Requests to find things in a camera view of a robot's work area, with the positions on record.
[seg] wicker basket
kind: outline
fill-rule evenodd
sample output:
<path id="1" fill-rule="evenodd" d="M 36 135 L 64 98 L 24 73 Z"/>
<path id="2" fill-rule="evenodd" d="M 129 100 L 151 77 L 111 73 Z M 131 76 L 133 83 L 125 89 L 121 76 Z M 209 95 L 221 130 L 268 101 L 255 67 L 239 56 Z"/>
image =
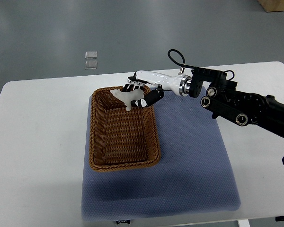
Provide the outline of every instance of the wicker basket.
<path id="1" fill-rule="evenodd" d="M 90 115 L 89 165 L 97 172 L 154 166 L 160 145 L 153 106 L 125 110 L 110 90 L 93 93 Z M 150 92 L 144 87 L 144 94 Z"/>

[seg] concrete floor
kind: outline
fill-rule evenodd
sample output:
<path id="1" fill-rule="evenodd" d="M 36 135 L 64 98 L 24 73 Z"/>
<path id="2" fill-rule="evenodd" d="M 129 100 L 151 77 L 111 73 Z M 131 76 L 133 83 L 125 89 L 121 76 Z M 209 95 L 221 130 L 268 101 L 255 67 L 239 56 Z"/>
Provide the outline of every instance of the concrete floor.
<path id="1" fill-rule="evenodd" d="M 284 12 L 257 0 L 0 0 L 0 91 L 14 80 L 178 68 L 171 48 L 195 66 L 284 63 Z M 98 68 L 85 70 L 91 50 Z"/>

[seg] blue mat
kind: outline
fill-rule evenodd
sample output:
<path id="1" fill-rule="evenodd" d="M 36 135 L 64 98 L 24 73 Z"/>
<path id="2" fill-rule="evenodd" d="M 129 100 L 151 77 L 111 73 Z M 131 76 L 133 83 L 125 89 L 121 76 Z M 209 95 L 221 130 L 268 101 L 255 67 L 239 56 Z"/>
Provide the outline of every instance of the blue mat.
<path id="1" fill-rule="evenodd" d="M 149 168 L 98 173 L 89 167 L 90 102 L 82 218 L 125 220 L 237 210 L 240 198 L 231 164 L 211 112 L 199 98 L 165 92 L 154 106 L 160 162 Z"/>

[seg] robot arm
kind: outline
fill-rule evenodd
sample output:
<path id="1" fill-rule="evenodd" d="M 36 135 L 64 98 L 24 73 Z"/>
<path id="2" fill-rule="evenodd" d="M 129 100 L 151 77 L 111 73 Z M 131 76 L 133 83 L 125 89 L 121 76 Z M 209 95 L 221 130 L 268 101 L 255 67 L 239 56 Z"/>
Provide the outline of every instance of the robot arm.
<path id="1" fill-rule="evenodd" d="M 171 51 L 180 54 L 183 64 L 170 57 Z M 220 71 L 185 65 L 183 55 L 177 50 L 170 50 L 169 57 L 181 66 L 177 76 L 138 71 L 129 77 L 122 90 L 124 92 L 132 88 L 141 89 L 146 83 L 156 87 L 143 99 L 131 101 L 132 106 L 148 107 L 163 98 L 164 90 L 171 90 L 178 96 L 197 98 L 203 82 L 207 81 L 210 85 L 206 96 L 201 99 L 201 106 L 213 113 L 212 118 L 221 116 L 239 126 L 255 124 L 284 138 L 284 104 L 277 102 L 273 96 L 264 97 L 236 91 L 237 82 L 232 81 L 234 72 L 231 70 Z M 185 75 L 184 68 L 191 68 L 193 76 Z M 233 73 L 231 79 L 226 79 L 227 72 Z"/>
<path id="2" fill-rule="evenodd" d="M 190 79 L 190 76 L 181 73 L 175 77 L 171 77 L 156 72 L 138 71 L 132 77 L 128 78 L 122 91 L 128 92 L 132 89 L 142 89 L 144 84 L 152 84 L 156 88 L 143 99 L 131 101 L 132 106 L 148 107 L 164 97 L 164 90 L 173 91 L 178 96 L 187 96 L 184 93 L 184 85 Z"/>

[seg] small transparent square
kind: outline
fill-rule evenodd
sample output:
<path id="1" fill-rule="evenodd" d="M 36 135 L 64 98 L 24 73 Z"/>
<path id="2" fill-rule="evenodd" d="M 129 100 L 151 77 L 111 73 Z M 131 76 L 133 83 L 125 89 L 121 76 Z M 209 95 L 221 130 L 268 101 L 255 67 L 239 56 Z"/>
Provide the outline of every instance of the small transparent square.
<path id="1" fill-rule="evenodd" d="M 97 51 L 87 51 L 85 52 L 85 59 L 97 58 Z"/>
<path id="2" fill-rule="evenodd" d="M 85 69 L 96 69 L 98 66 L 98 61 L 97 60 L 91 60 L 91 61 L 86 61 L 85 62 Z"/>

